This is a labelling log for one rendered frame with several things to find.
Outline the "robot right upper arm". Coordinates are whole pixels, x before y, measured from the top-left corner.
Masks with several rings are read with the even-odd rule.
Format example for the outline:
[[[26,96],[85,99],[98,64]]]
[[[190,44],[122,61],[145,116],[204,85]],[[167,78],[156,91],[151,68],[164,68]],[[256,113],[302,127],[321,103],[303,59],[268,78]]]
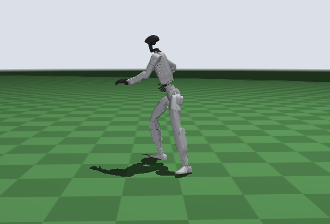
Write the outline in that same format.
[[[169,62],[169,66],[170,66],[171,71],[172,71],[172,72],[175,71],[175,70],[176,70],[176,64],[173,63],[173,62],[170,61],[170,60],[168,60],[168,62]]]

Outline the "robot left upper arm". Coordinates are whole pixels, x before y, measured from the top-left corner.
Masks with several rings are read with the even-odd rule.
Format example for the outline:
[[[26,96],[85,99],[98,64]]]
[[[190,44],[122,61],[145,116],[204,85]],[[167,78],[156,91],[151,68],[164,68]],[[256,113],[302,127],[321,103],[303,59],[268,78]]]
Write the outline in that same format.
[[[148,65],[147,65],[147,67],[146,67],[146,71],[145,71],[146,72],[146,76],[143,78],[144,80],[149,79],[149,77],[150,77],[152,71],[154,70],[156,64],[160,62],[161,57],[162,56],[159,55],[159,54],[152,54],[152,56],[150,58],[150,61],[149,61]]]

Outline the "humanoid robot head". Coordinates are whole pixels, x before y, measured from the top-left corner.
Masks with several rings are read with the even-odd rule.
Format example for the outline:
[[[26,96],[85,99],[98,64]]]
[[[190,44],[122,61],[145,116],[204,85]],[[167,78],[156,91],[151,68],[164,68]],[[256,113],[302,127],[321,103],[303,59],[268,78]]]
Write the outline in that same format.
[[[158,48],[153,49],[152,45],[155,45],[159,41],[159,38],[156,35],[151,35],[145,39],[145,43],[148,44],[150,52],[161,52]]]

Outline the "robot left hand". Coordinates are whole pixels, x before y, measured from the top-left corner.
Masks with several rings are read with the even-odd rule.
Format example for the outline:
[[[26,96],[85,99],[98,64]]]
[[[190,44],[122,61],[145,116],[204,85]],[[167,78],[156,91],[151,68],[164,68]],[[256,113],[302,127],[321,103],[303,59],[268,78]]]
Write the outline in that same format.
[[[128,82],[126,80],[128,80],[128,79],[126,79],[126,78],[119,79],[118,81],[115,82],[115,85],[117,85],[119,83],[124,83],[125,85],[128,85]]]

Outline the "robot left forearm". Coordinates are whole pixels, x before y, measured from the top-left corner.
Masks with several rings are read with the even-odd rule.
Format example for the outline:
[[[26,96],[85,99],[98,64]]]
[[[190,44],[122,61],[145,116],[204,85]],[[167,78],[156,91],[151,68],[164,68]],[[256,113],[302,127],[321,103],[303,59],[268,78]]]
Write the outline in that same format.
[[[142,78],[144,78],[145,76],[146,76],[146,72],[143,71],[139,75],[137,75],[136,77],[133,77],[131,79],[126,80],[128,82],[128,85],[127,86],[132,85],[132,84],[135,84],[137,82],[141,82],[142,81]]]

